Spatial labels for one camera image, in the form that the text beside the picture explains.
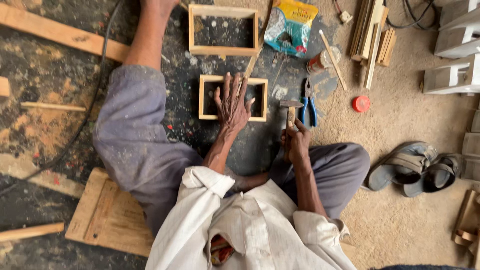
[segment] man's left hand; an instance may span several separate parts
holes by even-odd
[[[240,87],[240,93],[237,96],[239,87],[240,73],[235,74],[233,78],[232,88],[230,89],[230,81],[232,76],[230,72],[225,75],[225,84],[223,86],[223,98],[220,99],[220,87],[215,90],[215,104],[218,108],[218,121],[220,129],[228,129],[238,133],[247,124],[248,119],[252,116],[250,108],[255,102],[255,98],[244,103],[245,92],[247,91],[248,78],[244,77]]]

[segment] white shirt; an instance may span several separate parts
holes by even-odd
[[[223,198],[234,183],[207,167],[187,168],[145,269],[355,269],[340,247],[342,221],[298,211],[272,180]],[[210,259],[217,234],[235,249],[221,266]]]

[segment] plastic bag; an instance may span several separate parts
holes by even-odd
[[[265,43],[287,55],[304,57],[317,13],[318,9],[309,4],[275,0],[265,31]]]

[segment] forearm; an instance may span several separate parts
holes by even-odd
[[[293,163],[293,168],[295,169],[295,177],[297,178],[299,210],[314,212],[327,218],[327,213],[318,196],[317,184],[310,164],[310,158],[307,156]]]
[[[163,1],[145,1],[132,47],[124,65],[144,65],[160,70],[163,36],[174,5]]]
[[[221,128],[210,151],[205,156],[202,166],[223,174],[228,153],[236,136],[237,134],[228,128]]]

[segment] grey trousers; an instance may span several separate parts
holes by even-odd
[[[188,145],[168,141],[161,123],[166,98],[161,72],[140,65],[119,67],[110,76],[93,132],[109,176],[138,200],[154,235],[177,201],[185,168],[203,161]],[[368,153],[356,144],[337,144],[313,147],[310,159],[322,204],[337,218],[368,172]],[[274,161],[270,177],[296,202],[294,172],[282,162]]]

